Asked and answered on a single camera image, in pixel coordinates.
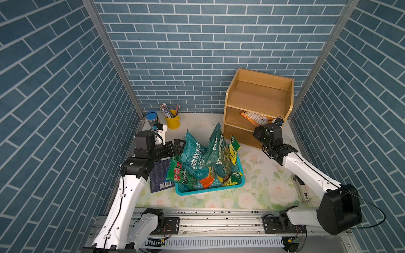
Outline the teal and orange soil bag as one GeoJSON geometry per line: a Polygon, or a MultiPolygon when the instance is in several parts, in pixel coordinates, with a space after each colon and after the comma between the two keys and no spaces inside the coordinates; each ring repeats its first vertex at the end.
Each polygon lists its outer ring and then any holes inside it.
{"type": "Polygon", "coordinates": [[[207,152],[207,149],[187,131],[185,135],[186,145],[180,156],[183,167],[192,174],[198,181],[204,180],[211,176],[209,168],[202,167],[200,162],[207,152]]]}

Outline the orange white fertilizer bag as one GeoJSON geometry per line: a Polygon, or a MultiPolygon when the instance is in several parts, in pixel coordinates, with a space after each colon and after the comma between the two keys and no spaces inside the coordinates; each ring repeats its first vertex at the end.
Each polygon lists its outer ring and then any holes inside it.
{"type": "Polygon", "coordinates": [[[250,123],[252,123],[256,127],[258,127],[260,125],[266,125],[267,123],[269,123],[273,120],[272,118],[269,118],[262,114],[249,112],[249,111],[243,111],[240,114],[241,114],[241,116],[243,116],[245,119],[247,119],[250,123]]]}

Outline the small green red-lettered soil bag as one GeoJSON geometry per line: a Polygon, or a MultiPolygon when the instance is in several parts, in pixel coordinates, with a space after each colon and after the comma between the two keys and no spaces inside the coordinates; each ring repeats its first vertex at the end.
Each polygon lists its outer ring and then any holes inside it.
{"type": "Polygon", "coordinates": [[[171,158],[170,167],[166,173],[166,180],[178,183],[188,191],[195,190],[198,182],[182,165],[180,156],[171,158]]]}

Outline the yellow green fertilizer bag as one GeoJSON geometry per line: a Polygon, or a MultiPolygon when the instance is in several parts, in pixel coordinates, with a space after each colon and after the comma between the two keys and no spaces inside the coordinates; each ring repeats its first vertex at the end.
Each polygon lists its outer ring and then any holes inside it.
{"type": "Polygon", "coordinates": [[[228,186],[234,186],[238,185],[242,182],[243,179],[243,174],[241,172],[236,172],[230,175],[230,177],[224,181],[223,186],[228,187],[228,186]]]}
{"type": "Polygon", "coordinates": [[[240,150],[240,144],[237,141],[236,137],[233,135],[231,135],[229,150],[230,150],[230,160],[231,160],[232,164],[235,165],[236,161],[237,161],[237,155],[240,150]]]}

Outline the dark green soil bag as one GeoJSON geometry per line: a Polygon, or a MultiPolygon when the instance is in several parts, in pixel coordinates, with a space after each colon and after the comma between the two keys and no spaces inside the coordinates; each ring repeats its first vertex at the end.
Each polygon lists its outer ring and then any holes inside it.
{"type": "Polygon", "coordinates": [[[219,180],[226,181],[232,174],[232,162],[220,123],[216,124],[208,142],[207,152],[203,155],[200,166],[213,168],[219,180]]]}

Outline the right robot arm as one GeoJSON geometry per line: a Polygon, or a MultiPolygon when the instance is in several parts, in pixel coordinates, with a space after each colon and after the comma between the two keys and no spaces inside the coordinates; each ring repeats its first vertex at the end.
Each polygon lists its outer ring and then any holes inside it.
{"type": "Polygon", "coordinates": [[[321,227],[330,235],[348,229],[359,230],[362,223],[359,193],[351,184],[343,185],[305,160],[282,138],[277,123],[256,127],[253,136],[262,144],[262,151],[278,164],[290,170],[321,200],[318,208],[299,209],[296,206],[279,212],[273,223],[283,233],[298,226],[321,227]]]}

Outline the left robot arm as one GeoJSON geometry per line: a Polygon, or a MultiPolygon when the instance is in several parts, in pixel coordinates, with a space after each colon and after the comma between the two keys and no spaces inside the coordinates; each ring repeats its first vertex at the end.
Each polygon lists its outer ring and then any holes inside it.
{"type": "Polygon", "coordinates": [[[148,208],[134,227],[130,227],[138,198],[147,185],[155,164],[180,156],[186,141],[165,140],[165,131],[141,131],[135,136],[134,155],[121,165],[121,179],[107,218],[90,247],[83,253],[136,253],[149,235],[164,228],[161,209],[148,208]]]}

